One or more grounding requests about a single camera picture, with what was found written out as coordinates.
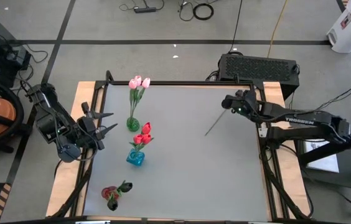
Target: blue glass vase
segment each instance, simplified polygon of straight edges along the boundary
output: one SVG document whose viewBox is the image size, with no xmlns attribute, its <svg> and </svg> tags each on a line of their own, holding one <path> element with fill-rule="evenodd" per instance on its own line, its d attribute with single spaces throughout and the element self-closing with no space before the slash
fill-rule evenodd
<svg viewBox="0 0 351 224">
<path fill-rule="evenodd" d="M 135 149 L 131 149 L 126 161 L 131 163 L 132 165 L 141 166 L 143 164 L 144 158 L 145 153 L 141 151 L 137 152 Z"/>
</svg>

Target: white paper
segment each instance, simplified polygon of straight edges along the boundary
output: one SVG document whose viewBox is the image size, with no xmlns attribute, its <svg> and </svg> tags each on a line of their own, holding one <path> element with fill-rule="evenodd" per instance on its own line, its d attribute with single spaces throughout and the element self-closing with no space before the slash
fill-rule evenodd
<svg viewBox="0 0 351 224">
<path fill-rule="evenodd" d="M 310 139 L 310 141 L 323 141 L 323 139 Z M 305 152 L 312 151 L 318 147 L 328 144 L 328 141 L 323 142 L 304 142 L 304 150 Z M 337 163 L 337 156 L 336 154 L 319 159 L 314 162 L 310 162 L 307 165 L 308 168 L 312 169 L 319 169 L 329 172 L 339 172 L 339 165 Z"/>
</svg>

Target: green glass vase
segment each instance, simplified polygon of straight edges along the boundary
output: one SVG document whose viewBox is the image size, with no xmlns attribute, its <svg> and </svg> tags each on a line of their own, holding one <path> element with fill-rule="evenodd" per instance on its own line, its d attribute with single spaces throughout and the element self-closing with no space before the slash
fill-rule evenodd
<svg viewBox="0 0 351 224">
<path fill-rule="evenodd" d="M 128 130 L 131 132 L 136 132 L 139 130 L 139 121 L 132 116 L 127 118 L 126 125 Z"/>
</svg>

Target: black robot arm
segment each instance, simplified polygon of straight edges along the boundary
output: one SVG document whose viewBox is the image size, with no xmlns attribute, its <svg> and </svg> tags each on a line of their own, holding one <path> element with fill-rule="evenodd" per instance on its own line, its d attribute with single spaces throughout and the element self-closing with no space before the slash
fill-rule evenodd
<svg viewBox="0 0 351 224">
<path fill-rule="evenodd" d="M 101 140 L 117 125 L 97 129 L 94 120 L 111 116 L 112 113 L 91 111 L 87 102 L 82 103 L 84 116 L 73 120 L 58 102 L 55 88 L 49 83 L 33 86 L 27 91 L 27 96 L 37 110 L 37 129 L 48 143 L 57 145 L 58 156 L 64 162 L 76 160 L 81 154 L 80 148 L 104 149 Z"/>
<path fill-rule="evenodd" d="M 251 90 L 238 90 L 235 96 L 227 95 L 222 101 L 222 107 L 231 109 L 233 113 L 243 115 L 258 124 L 288 121 L 310 126 L 294 129 L 279 127 L 259 129 L 260 137 L 266 138 L 275 147 L 279 147 L 286 140 L 294 139 L 325 139 L 341 144 L 351 138 L 349 123 L 339 116 L 326 111 L 290 110 L 275 103 L 258 101 L 256 93 Z"/>
</svg>

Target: floor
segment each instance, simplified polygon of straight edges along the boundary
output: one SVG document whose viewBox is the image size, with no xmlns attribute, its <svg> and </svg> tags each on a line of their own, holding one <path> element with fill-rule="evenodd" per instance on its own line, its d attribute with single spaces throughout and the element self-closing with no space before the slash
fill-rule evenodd
<svg viewBox="0 0 351 224">
<path fill-rule="evenodd" d="M 135 1 L 142 6 L 141 0 Z M 103 80 L 106 70 L 115 80 L 135 75 L 153 80 L 204 80 L 217 68 L 220 55 L 231 47 L 239 1 L 215 2 L 211 19 L 190 22 L 179 19 L 178 1 L 164 1 L 159 12 L 135 14 L 118 8 L 123 3 L 131 6 L 130 0 L 7 0 L 0 1 L 0 22 L 32 49 L 49 53 L 42 63 L 32 63 L 30 82 L 54 84 L 61 104 L 70 111 L 77 83 Z M 147 2 L 161 5 L 160 0 Z M 233 48 L 245 55 L 265 57 L 283 3 L 244 0 L 236 33 L 239 44 Z M 293 0 L 286 5 L 274 35 L 274 40 L 285 41 L 275 42 L 270 57 L 296 60 L 301 67 L 293 108 L 316 108 L 351 87 L 351 53 L 337 54 L 323 45 L 326 32 L 340 14 L 336 0 Z M 190 16 L 191 11 L 185 8 L 182 17 Z M 37 60 L 44 56 L 33 54 Z M 21 100 L 26 122 L 32 107 L 22 95 Z M 351 96 L 327 110 L 351 123 Z M 11 144 L 17 148 L 20 141 L 15 139 Z M 24 143 L 24 150 L 0 153 L 0 182 L 12 185 L 1 222 L 45 217 L 59 159 L 55 146 L 46 144 L 37 130 Z M 329 188 L 350 199 L 351 189 L 309 181 L 306 187 L 314 202 L 315 219 L 351 223 L 351 205 Z"/>
</svg>

